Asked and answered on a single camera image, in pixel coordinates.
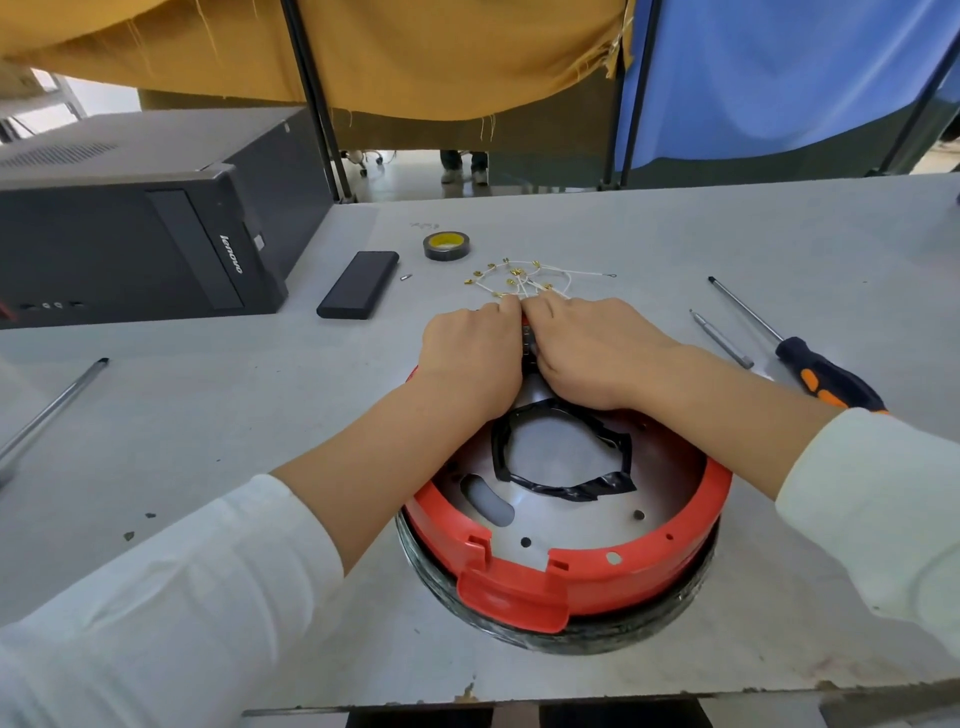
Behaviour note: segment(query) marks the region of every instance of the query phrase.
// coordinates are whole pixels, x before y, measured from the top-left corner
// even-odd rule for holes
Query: vent grille
[[[91,142],[89,144],[47,144],[27,152],[0,159],[0,167],[37,167],[44,164],[76,164],[116,149],[116,144]]]

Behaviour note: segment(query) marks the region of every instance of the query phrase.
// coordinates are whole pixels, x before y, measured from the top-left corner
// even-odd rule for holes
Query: computer tower
[[[277,311],[333,205],[308,114],[106,114],[0,147],[0,328]]]

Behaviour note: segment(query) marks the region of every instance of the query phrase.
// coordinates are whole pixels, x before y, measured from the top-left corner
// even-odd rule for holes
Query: black metal frame
[[[900,133],[897,134],[897,138],[894,139],[893,146],[890,148],[887,156],[883,158],[880,166],[869,176],[887,174],[890,167],[896,160],[897,155],[900,153],[900,150],[903,148],[903,145],[913,133],[914,128],[917,126],[917,122],[919,122],[921,116],[924,115],[924,111],[926,111],[926,108],[930,105],[933,97],[937,95],[937,91],[940,90],[940,84],[944,82],[944,79],[947,77],[947,73],[950,72],[950,69],[956,63],[957,58],[960,58],[960,31],[958,31],[957,35],[953,37],[953,42],[948,47],[944,57],[939,63],[937,63],[937,67],[933,69],[933,74],[930,76],[929,81],[926,82],[924,90],[920,92],[920,96],[917,97],[916,106],[914,106],[913,111],[906,120],[906,123],[903,124],[903,128],[900,130]]]
[[[630,115],[630,130],[627,134],[627,149],[623,155],[623,169],[620,171],[620,189],[627,188],[630,178],[630,165],[634,159],[636,146],[636,131],[640,127],[640,115],[643,113],[643,101],[647,94],[647,82],[650,80],[650,67],[653,64],[654,47],[657,45],[657,30],[660,25],[660,9],[663,0],[652,0],[650,14],[647,16],[647,34],[643,40],[643,54],[640,56],[640,72],[636,79],[636,96],[634,108]],[[616,129],[613,130],[613,141],[616,142]]]
[[[614,189],[613,187],[613,167],[616,163],[616,133],[620,128],[620,107],[623,105],[623,80],[627,76],[626,68],[623,63],[623,42],[616,53],[616,73],[613,76],[613,82],[616,89],[613,92],[613,108],[610,112],[610,137],[607,140],[607,158],[604,160],[603,177],[598,190]]]
[[[333,122],[330,119],[330,111],[326,106],[326,97],[324,96],[324,85],[320,81],[320,73],[317,71],[313,51],[310,49],[310,39],[307,37],[306,29],[303,27],[303,16],[300,14],[300,5],[298,4],[298,0],[280,0],[280,5],[283,8],[283,17],[287,21],[287,34],[290,37],[290,45],[293,46],[294,57],[297,59],[297,70],[300,72],[300,85],[303,86],[306,105],[310,108],[310,117],[313,120],[314,129],[317,132],[320,157],[324,163],[324,172],[326,173],[326,180],[330,185],[330,190],[333,193],[333,200],[334,202],[341,202],[336,179],[330,170],[331,161],[337,169],[337,177],[340,178],[343,200],[346,202],[356,202],[356,198],[353,193],[350,192],[347,171],[344,169],[344,163],[340,159],[337,135],[333,131]]]

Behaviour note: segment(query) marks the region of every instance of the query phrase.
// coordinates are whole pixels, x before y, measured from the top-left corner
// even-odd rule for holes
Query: gray workbench
[[[571,292],[619,296],[671,335],[714,349],[690,319],[693,307],[760,374],[786,379],[771,343],[707,284],[714,274],[775,327],[862,374],[899,416],[960,440],[958,192],[960,176],[935,175],[341,206],[277,315],[0,332],[0,440],[93,360],[112,357],[0,489],[0,622],[333,435],[407,377],[431,315],[488,301],[463,280],[505,255],[615,272],[578,278]],[[468,233],[473,253],[427,261],[420,243],[433,229]],[[362,249],[399,251],[397,277],[413,276],[394,280],[368,322],[320,320],[317,303]],[[919,628],[872,617],[840,567],[743,483],[693,605],[653,639],[612,654],[525,652],[470,628],[421,585],[392,526],[330,613],[332,634],[304,641],[250,708],[852,689],[960,676]]]

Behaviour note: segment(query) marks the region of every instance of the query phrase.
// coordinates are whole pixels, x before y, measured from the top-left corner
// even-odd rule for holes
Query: metal rod
[[[957,31],[957,35],[953,37],[953,42],[949,45],[947,52],[943,58],[940,59],[940,62],[937,63],[937,67],[933,69],[933,74],[930,76],[929,81],[926,82],[924,90],[922,90],[920,96],[917,97],[913,111],[910,112],[906,123],[903,125],[900,133],[897,134],[897,138],[894,139],[894,144],[887,153],[887,156],[883,158],[880,166],[873,174],[885,175],[887,170],[893,165],[894,159],[896,159],[900,153],[900,149],[902,149],[903,145],[906,144],[906,140],[913,133],[914,128],[920,121],[920,117],[924,115],[924,111],[926,111],[930,102],[933,101],[933,97],[937,95],[937,91],[940,90],[940,85],[944,82],[947,73],[953,68],[958,57],[960,57],[960,31]]]
[[[753,316],[754,319],[756,320],[756,322],[757,322],[758,324],[760,324],[762,327],[764,327],[764,328],[766,328],[768,331],[770,331],[770,333],[772,333],[779,341],[783,341],[783,337],[780,336],[780,335],[774,330],[773,327],[771,327],[767,322],[765,322],[763,319],[761,319],[759,316],[757,316],[757,315],[754,313],[754,311],[753,311],[748,305],[746,305],[745,303],[743,303],[742,301],[740,301],[740,299],[738,299],[733,293],[731,293],[731,292],[730,292],[730,289],[727,288],[727,286],[725,286],[723,283],[721,283],[719,280],[717,280],[717,279],[714,278],[713,276],[710,276],[709,278],[707,278],[707,280],[709,280],[711,283],[713,283],[713,285],[715,285],[717,288],[719,288],[721,291],[723,291],[725,294],[727,294],[727,296],[730,297],[730,300],[731,300],[731,301],[733,301],[734,303],[736,303],[736,304],[737,304],[738,306],[740,306],[743,310],[745,310],[747,313],[749,313],[751,316]]]
[[[610,136],[607,140],[607,158],[604,160],[603,177],[600,179],[600,188],[609,189],[613,181],[613,168],[616,165],[616,133],[620,129],[620,108],[623,105],[623,80],[627,73],[623,64],[623,41],[616,53],[616,73],[613,82],[616,88],[613,91],[613,108],[610,112]]]
[[[104,357],[103,359],[98,359],[93,362],[93,366],[87,369],[80,377],[69,387],[64,389],[60,396],[55,400],[50,402],[46,407],[43,408],[43,411],[40,412],[36,417],[30,420],[19,432],[17,432],[11,439],[0,448],[0,460],[3,460],[7,455],[13,452],[13,449],[17,445],[22,443],[30,434],[40,427],[44,420],[46,420],[50,415],[56,412],[61,405],[63,405],[67,400],[73,397],[75,394],[80,392],[87,384],[93,381],[98,374],[109,364],[110,360]]]
[[[694,311],[692,308],[690,309],[690,314],[693,316],[693,320],[700,324],[700,327],[707,332],[707,335],[713,339],[713,341],[719,344],[723,351],[728,353],[733,358],[733,361],[735,361],[744,369],[753,369],[754,360],[738,349],[730,339],[720,332],[719,328],[714,326],[711,322]]]
[[[317,64],[314,61],[313,51],[310,48],[310,39],[307,37],[306,30],[303,27],[303,16],[300,14],[300,5],[297,0],[280,0],[283,8],[283,17],[287,21],[287,34],[290,36],[290,44],[293,46],[294,58],[297,60],[297,70],[300,72],[300,85],[303,87],[303,95],[306,97],[306,104],[310,109],[310,116],[313,120],[314,129],[317,132],[317,141],[320,145],[320,157],[324,162],[324,171],[326,179],[329,182],[333,199],[340,202],[340,193],[337,190],[336,180],[330,172],[330,162],[333,162],[337,170],[337,176],[340,178],[340,185],[344,191],[344,199],[351,200],[353,195],[350,192],[350,184],[347,180],[347,171],[344,169],[344,163],[340,159],[340,148],[337,146],[337,136],[333,131],[333,122],[330,121],[330,112],[326,107],[326,97],[324,96],[324,85],[320,81],[320,74],[317,72]]]
[[[652,0],[650,14],[647,17],[647,33],[643,40],[643,55],[640,56],[640,71],[636,79],[636,96],[630,116],[630,131],[627,134],[627,149],[623,156],[623,169],[620,171],[620,188],[627,188],[630,177],[630,165],[634,162],[636,130],[640,127],[640,114],[643,112],[643,99],[647,94],[647,82],[650,80],[650,66],[653,63],[654,45],[657,43],[657,25],[660,23],[662,0]]]

